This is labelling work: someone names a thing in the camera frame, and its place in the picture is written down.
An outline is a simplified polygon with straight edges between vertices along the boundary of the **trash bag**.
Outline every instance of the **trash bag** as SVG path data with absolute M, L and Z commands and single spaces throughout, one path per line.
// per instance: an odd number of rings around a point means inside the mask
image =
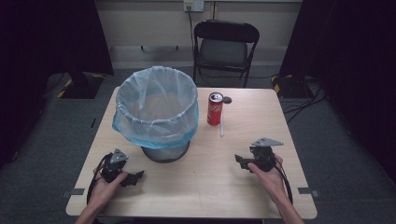
M 143 149 L 188 147 L 198 127 L 197 97 L 195 83 L 176 69 L 135 72 L 120 85 L 113 129 Z

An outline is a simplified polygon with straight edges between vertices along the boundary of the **soda can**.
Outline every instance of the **soda can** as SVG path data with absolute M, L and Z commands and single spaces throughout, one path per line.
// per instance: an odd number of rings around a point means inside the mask
M 219 92 L 212 92 L 209 95 L 207 107 L 207 123 L 210 125 L 220 124 L 221 109 L 223 105 L 223 95 Z

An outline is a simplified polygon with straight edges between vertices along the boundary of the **wire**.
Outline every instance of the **wire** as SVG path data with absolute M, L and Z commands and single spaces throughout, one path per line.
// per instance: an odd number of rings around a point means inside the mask
M 315 101 L 315 100 L 318 98 L 318 95 L 319 95 L 319 93 L 320 93 L 321 90 L 322 90 L 322 87 L 321 87 L 321 83 L 320 83 L 320 86 L 319 86 L 319 88 L 318 88 L 318 91 L 316 92 L 316 94 L 314 95 L 314 97 L 311 99 L 311 98 L 308 96 L 308 92 L 307 92 L 306 89 L 305 89 L 305 94 L 306 94 L 306 96 L 308 97 L 308 101 L 302 103 L 301 105 L 289 105 L 289 106 L 287 106 L 287 107 L 283 110 L 284 115 L 289 114 L 289 113 L 291 113 L 291 112 L 293 112 L 293 111 L 297 111 L 297 112 L 287 121 L 287 123 L 289 124 L 289 123 L 290 123 L 299 113 L 301 113 L 305 108 L 309 107 L 310 105 L 315 105 L 315 104 L 317 104 L 317 103 L 323 101 L 323 100 L 326 98 L 326 94 L 325 94 L 322 98 L 320 98 L 319 100 Z M 298 106 L 298 107 L 297 107 L 297 108 L 293 108 L 293 109 L 291 109 L 291 110 L 287 110 L 289 107 L 292 107 L 292 106 Z
M 283 103 L 283 104 L 286 104 L 286 103 L 298 103 L 299 105 L 288 105 L 288 106 L 286 106 L 284 109 L 283 109 L 283 113 L 285 113 L 285 111 L 287 111 L 290 107 L 293 107 L 293 106 L 302 106 L 302 105 L 304 105 L 304 104 L 306 104 L 306 101 L 290 101 L 290 102 L 280 102 L 280 103 Z
M 218 6 L 216 6 L 217 2 L 213 2 L 213 8 L 218 8 Z M 212 20 L 214 20 L 218 15 L 216 15 L 215 13 L 212 14 Z
M 286 177 L 286 172 L 285 169 L 283 169 L 282 163 L 280 163 L 279 160 L 275 159 L 275 164 L 273 164 L 270 160 L 267 159 L 267 157 L 265 155 L 263 155 L 261 152 L 259 151 L 255 151 L 255 153 L 257 153 L 259 156 L 261 156 L 262 158 L 264 158 L 265 160 L 267 160 L 274 168 L 277 169 L 277 171 L 280 173 L 280 175 L 282 176 L 283 180 L 285 181 L 285 186 L 286 186 L 286 190 L 288 191 L 288 196 L 289 196 L 289 200 L 291 202 L 291 204 L 293 204 L 293 194 L 291 193 L 291 187 L 290 187 L 290 183 L 288 178 Z
M 191 35 L 191 49 L 192 49 L 192 58 L 194 59 L 194 39 L 192 38 L 192 21 L 191 21 L 191 7 L 187 7 L 187 11 L 189 13 L 189 21 L 190 21 L 190 35 Z
M 98 173 L 99 173 L 99 170 L 100 170 L 100 168 L 101 168 L 101 166 L 102 166 L 102 163 L 105 161 L 105 159 L 111 157 L 112 155 L 113 155 L 113 153 L 109 153 L 109 154 L 105 155 L 105 156 L 100 160 L 98 166 L 96 167 L 95 174 L 93 175 L 93 178 L 92 178 L 90 187 L 88 188 L 88 193 L 87 193 L 87 204 L 88 204 L 88 202 L 90 201 L 90 198 L 91 198 L 91 195 L 92 195 L 92 191 L 93 191 L 93 187 L 94 187 L 96 181 L 97 181 L 98 179 L 100 179 L 100 178 L 96 179 L 96 176 L 97 176 Z

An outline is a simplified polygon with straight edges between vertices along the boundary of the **chair backrest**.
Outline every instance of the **chair backrest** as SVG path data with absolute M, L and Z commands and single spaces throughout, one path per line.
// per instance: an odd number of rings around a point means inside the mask
M 207 20 L 196 24 L 195 43 L 197 43 L 197 37 L 257 44 L 260 33 L 256 27 L 245 22 Z

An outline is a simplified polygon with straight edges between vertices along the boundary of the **table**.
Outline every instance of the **table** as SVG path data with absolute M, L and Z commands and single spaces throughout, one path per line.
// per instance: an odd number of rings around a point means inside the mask
M 66 207 L 70 216 L 78 216 L 86 205 L 92 169 L 117 147 L 129 156 L 124 171 L 144 176 L 136 186 L 119 188 L 104 216 L 117 217 L 206 217 L 206 218 L 277 218 L 276 206 L 254 174 L 242 170 L 234 154 L 252 158 L 251 142 L 268 137 L 283 142 L 273 147 L 284 159 L 291 184 L 294 206 L 302 218 L 314 218 L 317 210 L 307 188 L 304 172 L 292 142 L 276 93 L 264 89 L 198 88 L 200 111 L 198 130 L 184 157 L 171 163 L 149 160 L 142 149 L 126 140 L 111 127 L 115 96 L 110 99 L 90 152 L 82 167 L 76 189 L 84 195 L 72 195 Z M 233 98 L 224 105 L 224 135 L 219 125 L 206 122 L 207 97 L 219 91 Z

